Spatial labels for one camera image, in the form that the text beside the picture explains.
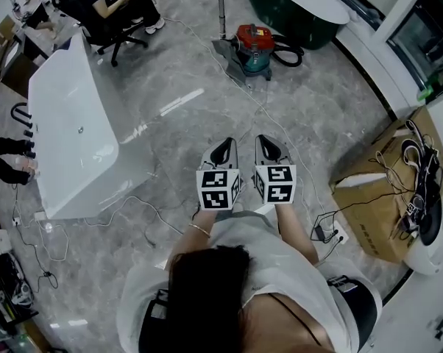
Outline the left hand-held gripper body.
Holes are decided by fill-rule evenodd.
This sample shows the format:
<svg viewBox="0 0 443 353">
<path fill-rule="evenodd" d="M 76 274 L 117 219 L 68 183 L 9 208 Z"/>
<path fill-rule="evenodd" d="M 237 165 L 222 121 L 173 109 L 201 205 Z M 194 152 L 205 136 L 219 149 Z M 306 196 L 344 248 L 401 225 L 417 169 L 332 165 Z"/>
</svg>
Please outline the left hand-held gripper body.
<svg viewBox="0 0 443 353">
<path fill-rule="evenodd" d="M 241 190 L 240 171 L 203 163 L 196 170 L 196 189 L 202 210 L 232 210 Z"/>
</svg>

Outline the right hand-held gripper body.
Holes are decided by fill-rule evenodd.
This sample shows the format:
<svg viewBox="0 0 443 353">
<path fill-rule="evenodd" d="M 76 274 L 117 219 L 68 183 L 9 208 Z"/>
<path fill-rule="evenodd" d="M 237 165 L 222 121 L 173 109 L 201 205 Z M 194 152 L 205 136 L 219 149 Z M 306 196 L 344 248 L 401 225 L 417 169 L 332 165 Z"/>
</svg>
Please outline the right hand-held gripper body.
<svg viewBox="0 0 443 353">
<path fill-rule="evenodd" d="M 288 158 L 259 161 L 254 166 L 254 185 L 264 204 L 292 204 L 297 186 L 297 167 Z"/>
</svg>

